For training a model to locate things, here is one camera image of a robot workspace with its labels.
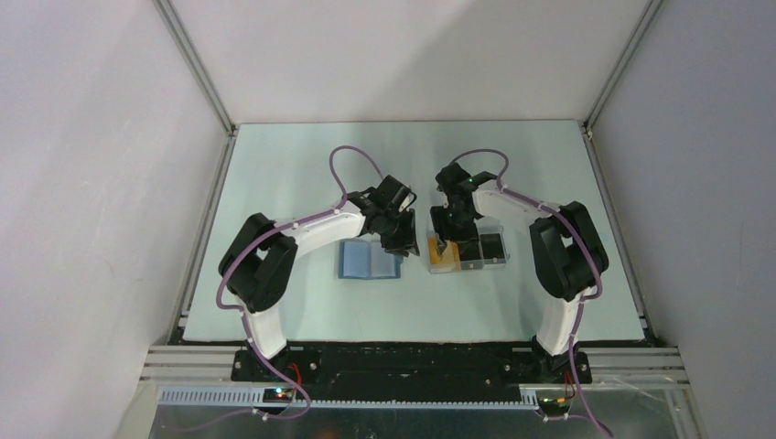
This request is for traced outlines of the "blue leather card holder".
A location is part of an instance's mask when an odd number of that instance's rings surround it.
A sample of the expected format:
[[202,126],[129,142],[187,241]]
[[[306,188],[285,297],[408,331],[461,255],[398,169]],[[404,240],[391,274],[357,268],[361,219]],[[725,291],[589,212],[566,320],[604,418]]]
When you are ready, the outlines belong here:
[[345,240],[339,243],[340,279],[371,281],[399,279],[404,258],[387,252],[378,241]]

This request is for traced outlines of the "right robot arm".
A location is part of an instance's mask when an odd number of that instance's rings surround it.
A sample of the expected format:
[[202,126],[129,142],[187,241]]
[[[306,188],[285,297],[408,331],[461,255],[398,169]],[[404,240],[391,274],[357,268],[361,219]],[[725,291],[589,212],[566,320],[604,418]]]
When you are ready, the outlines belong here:
[[609,268],[587,208],[577,201],[557,205],[530,198],[491,172],[472,175],[457,163],[443,167],[435,181],[445,197],[443,205],[430,209],[436,254],[451,244],[463,252],[481,251],[476,222],[482,218],[526,224],[536,277],[551,297],[532,339],[533,373],[545,382],[559,380],[575,354],[584,304],[601,296],[601,275]]

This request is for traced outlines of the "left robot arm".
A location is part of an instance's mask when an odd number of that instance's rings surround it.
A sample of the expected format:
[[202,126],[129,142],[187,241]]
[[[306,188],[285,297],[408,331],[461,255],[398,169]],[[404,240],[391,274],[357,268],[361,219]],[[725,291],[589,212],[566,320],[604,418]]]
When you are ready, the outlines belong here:
[[244,222],[220,261],[216,305],[238,311],[257,353],[253,367],[259,374],[274,381],[289,369],[279,303],[296,261],[331,243],[364,235],[378,236],[388,254],[417,255],[416,199],[409,186],[386,176],[377,187],[346,192],[307,217],[281,222],[256,213]]

